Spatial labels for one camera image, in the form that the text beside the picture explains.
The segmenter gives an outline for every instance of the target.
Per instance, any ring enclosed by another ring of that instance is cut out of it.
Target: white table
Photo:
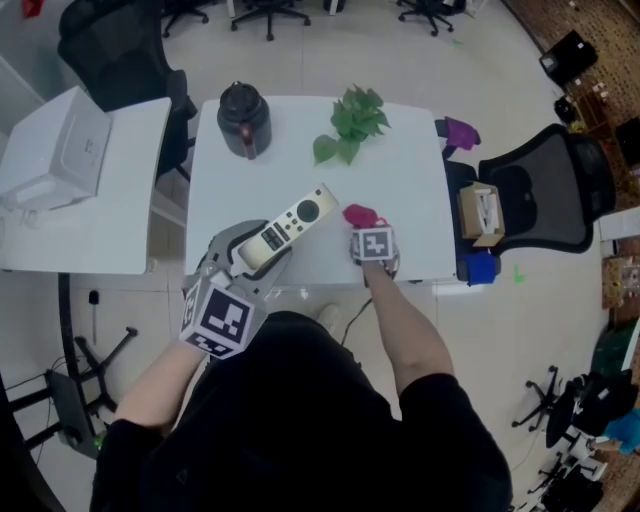
[[[218,101],[201,111],[191,188],[185,271],[195,271],[211,237],[248,219],[272,220],[324,182],[340,201],[293,246],[280,286],[362,286],[348,254],[350,226],[342,209],[376,209],[394,226],[402,262],[397,279],[451,278],[455,248],[449,194],[434,119],[428,110],[385,104],[393,128],[365,141],[351,167],[314,166],[312,143],[333,134],[333,98],[267,97],[273,140],[256,160],[228,149],[218,128]]]
[[[39,212],[0,208],[0,268],[62,273],[142,274],[150,212],[184,224],[186,214],[155,192],[171,100],[112,112],[98,195]]]

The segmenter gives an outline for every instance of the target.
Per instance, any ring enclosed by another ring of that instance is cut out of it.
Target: black shirt
[[[402,422],[318,324],[271,315],[243,354],[209,364],[166,439],[111,425],[91,511],[338,508],[354,498],[508,509],[506,461],[454,377],[418,379],[400,408]]]

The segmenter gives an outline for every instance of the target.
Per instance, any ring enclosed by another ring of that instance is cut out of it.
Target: blue object
[[[462,254],[460,259],[467,264],[469,286],[491,284],[496,280],[496,259],[488,251]]]
[[[631,455],[640,446],[640,410],[633,409],[622,418],[610,422],[604,435],[614,441],[622,441],[620,453]]]

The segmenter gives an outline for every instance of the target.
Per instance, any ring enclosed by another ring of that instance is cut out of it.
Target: green plant
[[[358,154],[360,144],[367,137],[384,135],[380,125],[389,126],[387,116],[381,110],[384,102],[373,89],[363,91],[357,85],[352,89],[347,89],[341,100],[333,104],[333,115],[331,124],[338,131],[338,139],[329,135],[320,135],[313,141],[313,155],[316,165],[336,154],[344,160],[347,165]]]

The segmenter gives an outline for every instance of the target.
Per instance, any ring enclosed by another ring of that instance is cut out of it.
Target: cardboard box
[[[482,232],[482,223],[478,215],[476,204],[476,190],[490,190],[496,196],[498,205],[498,228],[493,234]],[[504,236],[504,217],[502,216],[502,206],[498,189],[493,185],[474,182],[460,190],[458,195],[458,208],[460,210],[460,222],[462,223],[462,238],[477,239],[474,247],[493,247]]]

